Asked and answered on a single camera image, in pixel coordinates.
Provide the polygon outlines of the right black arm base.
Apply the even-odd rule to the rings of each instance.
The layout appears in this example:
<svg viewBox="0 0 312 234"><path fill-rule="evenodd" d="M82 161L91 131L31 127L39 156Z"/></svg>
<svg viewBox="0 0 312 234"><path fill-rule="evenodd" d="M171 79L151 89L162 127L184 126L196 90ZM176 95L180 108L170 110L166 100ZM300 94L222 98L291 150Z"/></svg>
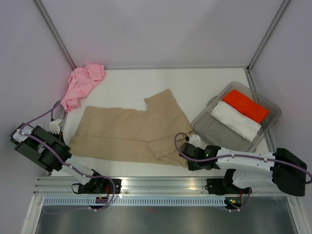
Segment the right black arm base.
<svg viewBox="0 0 312 234"><path fill-rule="evenodd" d="M222 178L208 178L206 179L205 190L210 195L240 195L241 193L249 194L249 188L241 189L231 183L225 182Z"/></svg>

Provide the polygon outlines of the white t shirt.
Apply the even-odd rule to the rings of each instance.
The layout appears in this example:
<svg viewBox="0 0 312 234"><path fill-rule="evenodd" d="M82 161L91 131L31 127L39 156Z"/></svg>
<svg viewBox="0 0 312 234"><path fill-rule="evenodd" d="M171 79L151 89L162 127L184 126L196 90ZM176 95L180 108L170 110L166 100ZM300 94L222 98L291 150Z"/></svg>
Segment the white t shirt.
<svg viewBox="0 0 312 234"><path fill-rule="evenodd" d="M220 101L211 111L211 116L239 134L248 142L256 137L261 125L241 114L224 101Z"/></svg>

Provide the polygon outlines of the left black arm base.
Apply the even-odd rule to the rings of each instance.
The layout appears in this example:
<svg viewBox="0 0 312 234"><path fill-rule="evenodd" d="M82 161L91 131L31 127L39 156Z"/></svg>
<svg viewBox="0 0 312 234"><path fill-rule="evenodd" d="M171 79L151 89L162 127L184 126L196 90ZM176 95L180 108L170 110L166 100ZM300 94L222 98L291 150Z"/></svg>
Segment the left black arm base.
<svg viewBox="0 0 312 234"><path fill-rule="evenodd" d="M82 185L74 183L71 186L74 194L119 194L121 190L121 179L92 178L88 183Z"/></svg>

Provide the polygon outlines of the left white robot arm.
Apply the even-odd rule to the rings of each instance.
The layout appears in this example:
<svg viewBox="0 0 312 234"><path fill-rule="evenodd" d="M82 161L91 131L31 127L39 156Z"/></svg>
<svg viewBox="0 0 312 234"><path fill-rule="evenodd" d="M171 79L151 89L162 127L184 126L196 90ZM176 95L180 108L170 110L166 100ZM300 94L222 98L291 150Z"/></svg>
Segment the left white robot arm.
<svg viewBox="0 0 312 234"><path fill-rule="evenodd" d="M66 172L95 193L106 189L106 180L95 170L78 163L67 146L57 135L40 126L20 125L10 134L15 150L48 172Z"/></svg>

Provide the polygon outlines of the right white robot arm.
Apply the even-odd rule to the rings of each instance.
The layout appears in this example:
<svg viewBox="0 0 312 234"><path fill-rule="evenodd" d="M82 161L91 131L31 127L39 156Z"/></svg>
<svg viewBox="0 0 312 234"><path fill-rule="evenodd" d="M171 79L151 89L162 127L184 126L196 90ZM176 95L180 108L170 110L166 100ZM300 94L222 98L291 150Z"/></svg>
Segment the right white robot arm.
<svg viewBox="0 0 312 234"><path fill-rule="evenodd" d="M297 197L305 195L306 180L311 173L307 165L289 150L277 148L273 153L239 152L208 145L205 149L188 142L178 150L189 164L189 170L224 170L222 186L229 193L237 189L274 187Z"/></svg>

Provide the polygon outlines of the beige t shirt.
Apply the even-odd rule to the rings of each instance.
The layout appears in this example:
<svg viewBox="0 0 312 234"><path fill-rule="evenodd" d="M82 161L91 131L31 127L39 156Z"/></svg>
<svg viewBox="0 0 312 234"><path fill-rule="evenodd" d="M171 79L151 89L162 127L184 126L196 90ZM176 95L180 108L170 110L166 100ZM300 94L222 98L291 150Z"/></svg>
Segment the beige t shirt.
<svg viewBox="0 0 312 234"><path fill-rule="evenodd" d="M69 147L71 154L104 160L187 167L177 133L191 134L171 90L146 98L146 111L87 106Z"/></svg>

